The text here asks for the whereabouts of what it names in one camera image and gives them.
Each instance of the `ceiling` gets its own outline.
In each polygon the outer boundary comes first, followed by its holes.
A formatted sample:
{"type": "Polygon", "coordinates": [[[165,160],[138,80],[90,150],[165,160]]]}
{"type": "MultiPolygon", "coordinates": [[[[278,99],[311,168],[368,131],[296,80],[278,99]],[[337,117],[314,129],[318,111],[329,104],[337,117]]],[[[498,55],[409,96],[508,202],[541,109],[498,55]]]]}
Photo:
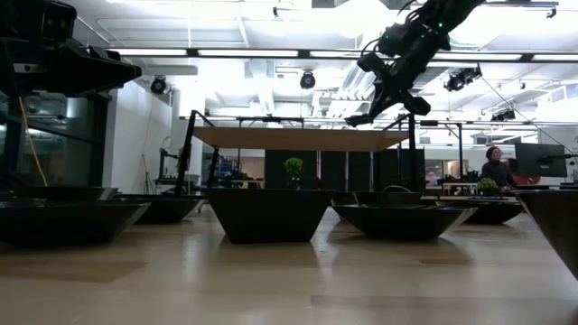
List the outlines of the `ceiling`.
{"type": "MultiPolygon", "coordinates": [[[[454,49],[467,51],[576,51],[578,4],[558,0],[557,16],[548,8],[480,7],[452,33],[454,49]]],[[[313,8],[317,0],[65,0],[79,11],[75,38],[103,47],[203,47],[360,49],[397,16],[379,0],[349,0],[335,8],[313,8]],[[278,17],[273,15],[277,6],[278,17]]],[[[367,109],[372,76],[346,60],[132,59],[145,74],[198,74],[206,108],[213,116],[346,117],[367,109]],[[316,87],[299,80],[312,70],[316,87]]],[[[430,68],[415,92],[430,102],[428,118],[489,120],[507,105],[536,113],[539,101],[563,84],[578,83],[578,65],[482,63],[484,79],[460,92],[443,88],[448,74],[463,66],[430,68]]],[[[176,88],[186,88],[175,80],[176,88]]],[[[380,118],[397,116],[402,107],[380,118]]]]}

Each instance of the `black partition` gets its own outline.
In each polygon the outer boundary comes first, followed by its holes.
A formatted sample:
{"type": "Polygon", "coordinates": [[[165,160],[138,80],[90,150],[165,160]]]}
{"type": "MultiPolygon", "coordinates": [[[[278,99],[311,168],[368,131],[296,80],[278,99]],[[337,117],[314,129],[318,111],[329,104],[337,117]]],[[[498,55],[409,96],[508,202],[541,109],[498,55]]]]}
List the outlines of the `black partition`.
{"type": "Polygon", "coordinates": [[[317,179],[317,152],[292,150],[265,150],[265,187],[284,189],[287,183],[283,163],[289,158],[303,161],[303,183],[317,179]]]}
{"type": "Polygon", "coordinates": [[[371,155],[369,153],[349,153],[348,191],[371,191],[371,155]]]}
{"type": "Polygon", "coordinates": [[[343,152],[322,152],[322,185],[326,190],[345,191],[345,159],[343,152]]]}
{"type": "MultiPolygon", "coordinates": [[[[384,150],[379,154],[379,166],[375,165],[375,168],[380,168],[376,175],[380,175],[379,185],[383,190],[389,185],[400,185],[407,187],[410,181],[410,163],[409,163],[409,150],[402,149],[399,153],[399,160],[397,159],[397,149],[384,150]]],[[[416,150],[415,155],[417,160],[415,162],[415,174],[417,176],[417,192],[425,192],[425,152],[424,150],[416,150]]]]}

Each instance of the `computer monitor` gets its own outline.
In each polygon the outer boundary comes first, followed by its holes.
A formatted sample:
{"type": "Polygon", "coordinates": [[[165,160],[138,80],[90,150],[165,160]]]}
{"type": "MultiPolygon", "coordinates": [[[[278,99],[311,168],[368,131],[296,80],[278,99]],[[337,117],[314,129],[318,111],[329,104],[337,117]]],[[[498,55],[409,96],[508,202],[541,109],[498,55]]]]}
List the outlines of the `computer monitor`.
{"type": "Polygon", "coordinates": [[[567,177],[565,151],[557,144],[516,144],[519,176],[567,177]]]}

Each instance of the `small green plant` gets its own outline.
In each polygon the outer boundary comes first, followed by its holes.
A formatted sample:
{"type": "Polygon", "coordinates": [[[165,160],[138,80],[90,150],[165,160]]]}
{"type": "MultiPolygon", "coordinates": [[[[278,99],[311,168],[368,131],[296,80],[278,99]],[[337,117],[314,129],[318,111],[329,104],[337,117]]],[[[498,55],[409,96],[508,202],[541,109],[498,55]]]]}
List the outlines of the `small green plant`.
{"type": "Polygon", "coordinates": [[[496,184],[496,182],[494,182],[494,180],[485,178],[478,183],[478,191],[495,193],[499,192],[499,186],[496,184]]]}
{"type": "Polygon", "coordinates": [[[283,167],[285,168],[285,172],[289,177],[295,177],[301,175],[301,171],[303,169],[303,161],[297,158],[289,158],[285,162],[283,162],[283,167]]]}

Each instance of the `potted plant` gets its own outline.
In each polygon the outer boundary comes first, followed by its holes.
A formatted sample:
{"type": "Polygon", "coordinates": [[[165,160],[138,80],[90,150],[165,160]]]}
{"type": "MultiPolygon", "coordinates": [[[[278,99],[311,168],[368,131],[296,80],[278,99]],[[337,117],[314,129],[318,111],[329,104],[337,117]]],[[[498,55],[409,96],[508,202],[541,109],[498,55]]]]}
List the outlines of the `potted plant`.
{"type": "Polygon", "coordinates": [[[301,172],[303,170],[303,161],[297,158],[289,158],[283,162],[285,173],[289,179],[288,187],[290,189],[299,189],[301,185],[301,172]]]}
{"type": "Polygon", "coordinates": [[[489,178],[481,179],[478,183],[478,192],[481,196],[500,196],[501,190],[496,182],[489,178]]]}

